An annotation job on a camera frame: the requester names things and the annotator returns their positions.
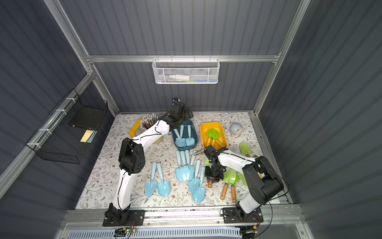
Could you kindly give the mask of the green shovel brown handle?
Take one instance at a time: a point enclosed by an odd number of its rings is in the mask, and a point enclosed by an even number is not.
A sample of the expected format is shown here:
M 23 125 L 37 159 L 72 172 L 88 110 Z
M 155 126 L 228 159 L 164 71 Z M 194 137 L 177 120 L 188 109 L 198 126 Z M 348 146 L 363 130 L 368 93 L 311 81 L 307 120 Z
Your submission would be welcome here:
M 208 182 L 208 188 L 212 188 L 211 165 L 210 165 L 210 162 L 209 162 L 208 159 L 205 162 L 205 166 L 206 166 L 205 176 L 206 176 L 206 179 L 207 179 L 207 182 Z

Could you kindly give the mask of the green shovel wooden handle pair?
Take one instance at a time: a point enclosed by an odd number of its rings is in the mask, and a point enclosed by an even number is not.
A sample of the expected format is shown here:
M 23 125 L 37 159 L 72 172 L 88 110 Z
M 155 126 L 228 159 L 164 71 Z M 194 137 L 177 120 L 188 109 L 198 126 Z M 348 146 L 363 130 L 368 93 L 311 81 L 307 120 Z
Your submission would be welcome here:
M 227 189 L 228 189 L 228 186 L 230 184 L 231 185 L 231 192 L 232 192 L 232 202 L 236 203 L 236 193 L 233 192 L 234 188 L 235 188 L 234 184 L 235 184 L 236 178 L 237 178 L 237 173 L 234 169 L 229 169 L 224 173 L 223 180 L 224 180 L 225 184 L 224 184 L 221 196 L 220 196 L 221 200 L 225 199 Z

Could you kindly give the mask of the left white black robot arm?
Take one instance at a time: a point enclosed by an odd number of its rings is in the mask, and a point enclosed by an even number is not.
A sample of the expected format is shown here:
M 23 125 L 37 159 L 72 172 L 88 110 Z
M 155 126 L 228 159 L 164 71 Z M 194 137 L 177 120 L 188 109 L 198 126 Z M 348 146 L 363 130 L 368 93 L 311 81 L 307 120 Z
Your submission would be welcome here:
M 116 195 L 105 213 L 105 223 L 113 226 L 126 225 L 130 220 L 131 192 L 138 173 L 145 166 L 145 151 L 160 137 L 178 128 L 183 121 L 193 118 L 190 108 L 178 98 L 174 98 L 172 108 L 159 117 L 145 132 L 122 141 L 118 157 L 120 178 Z

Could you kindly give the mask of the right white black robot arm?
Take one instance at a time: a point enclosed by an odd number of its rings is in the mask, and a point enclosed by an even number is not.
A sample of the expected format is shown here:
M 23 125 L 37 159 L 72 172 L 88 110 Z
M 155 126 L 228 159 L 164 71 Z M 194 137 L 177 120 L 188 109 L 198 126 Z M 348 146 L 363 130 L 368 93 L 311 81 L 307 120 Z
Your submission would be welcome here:
M 238 217 L 248 216 L 284 189 L 281 177 L 264 156 L 258 158 L 245 157 L 228 150 L 226 147 L 217 150 L 211 145 L 202 151 L 210 164 L 206 168 L 208 181 L 223 180 L 223 174 L 227 168 L 244 175 L 249 192 L 236 203 L 236 215 Z

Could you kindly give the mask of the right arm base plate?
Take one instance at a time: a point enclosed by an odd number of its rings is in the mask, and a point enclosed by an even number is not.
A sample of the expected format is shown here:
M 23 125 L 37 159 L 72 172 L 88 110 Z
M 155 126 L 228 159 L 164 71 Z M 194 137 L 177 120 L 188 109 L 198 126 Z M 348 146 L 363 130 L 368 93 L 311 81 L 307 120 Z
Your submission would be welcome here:
M 219 213 L 225 224 L 252 223 L 258 225 L 264 221 L 260 208 L 245 214 L 235 207 L 225 207 Z

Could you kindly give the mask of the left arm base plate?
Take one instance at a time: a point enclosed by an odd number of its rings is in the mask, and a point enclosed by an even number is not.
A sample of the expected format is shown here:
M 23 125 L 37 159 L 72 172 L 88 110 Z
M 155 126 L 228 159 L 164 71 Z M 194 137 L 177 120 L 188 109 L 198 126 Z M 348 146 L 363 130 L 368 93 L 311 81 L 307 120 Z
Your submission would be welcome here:
M 103 227 L 142 226 L 144 210 L 107 210 L 104 214 Z

